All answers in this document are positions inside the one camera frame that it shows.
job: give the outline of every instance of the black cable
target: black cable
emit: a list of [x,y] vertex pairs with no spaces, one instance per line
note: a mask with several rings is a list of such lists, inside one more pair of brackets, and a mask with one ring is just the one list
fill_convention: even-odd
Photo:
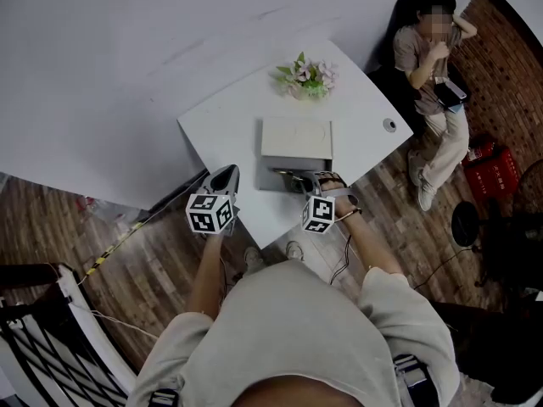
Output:
[[349,235],[349,238],[347,238],[347,243],[345,243],[345,251],[344,251],[345,264],[333,273],[332,279],[330,280],[330,285],[333,284],[333,281],[335,281],[336,277],[338,277],[341,273],[347,270],[347,267],[349,267],[349,244],[350,244],[351,238],[352,238],[352,235]]
[[437,270],[439,270],[443,265],[447,264],[448,262],[452,261],[454,258],[456,258],[459,254],[461,254],[462,252],[466,252],[468,250],[471,250],[473,248],[473,246],[471,248],[463,248],[460,252],[458,252],[457,254],[454,254],[452,255],[447,261],[444,261],[442,262],[441,264],[439,264],[438,268],[436,268],[434,271],[432,271],[432,274],[430,276],[428,276],[428,278],[423,282],[421,283],[420,285],[417,285],[416,287],[414,287],[413,289],[418,289],[420,288],[421,286],[423,285],[426,285],[428,283],[428,281],[432,278],[432,276],[437,272]]

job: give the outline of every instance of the wrist strap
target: wrist strap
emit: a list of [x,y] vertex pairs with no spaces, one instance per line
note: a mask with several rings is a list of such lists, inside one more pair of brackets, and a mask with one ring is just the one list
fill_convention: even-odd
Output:
[[362,212],[362,210],[360,208],[356,207],[350,213],[347,213],[343,217],[337,219],[334,223],[338,223],[339,221],[345,220],[347,217],[349,217],[350,215],[353,215],[354,213],[361,213],[361,212]]

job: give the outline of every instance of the white sneaker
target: white sneaker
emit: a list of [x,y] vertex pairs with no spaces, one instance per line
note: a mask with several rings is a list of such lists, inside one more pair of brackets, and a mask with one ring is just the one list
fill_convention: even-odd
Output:
[[420,187],[421,182],[420,174],[423,171],[424,160],[418,151],[410,150],[407,153],[407,166],[409,169],[409,178],[415,186]]
[[417,190],[417,201],[418,206],[421,207],[421,210],[426,212],[432,208],[432,201],[435,198],[435,190],[427,183],[422,183]]
[[296,241],[288,242],[287,244],[287,258],[304,260],[304,251],[302,247]]
[[260,252],[256,248],[245,249],[244,260],[247,265],[246,276],[252,275],[266,267],[264,260],[260,257]]

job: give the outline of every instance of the hand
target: hand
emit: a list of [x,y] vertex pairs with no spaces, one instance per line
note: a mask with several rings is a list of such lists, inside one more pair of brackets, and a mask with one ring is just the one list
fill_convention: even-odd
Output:
[[[337,173],[328,173],[326,175],[322,175],[322,178],[339,179],[339,175]],[[329,181],[321,185],[321,189],[324,192],[326,192],[327,190],[335,190],[336,188],[345,188],[345,186],[340,181]],[[356,209],[356,206],[350,202],[349,197],[340,196],[339,198],[336,198],[336,215],[338,217],[343,217],[344,215],[347,215],[353,209]]]
[[437,43],[430,42],[430,47],[429,56],[431,56],[433,60],[444,59],[449,56],[449,48],[443,41]]

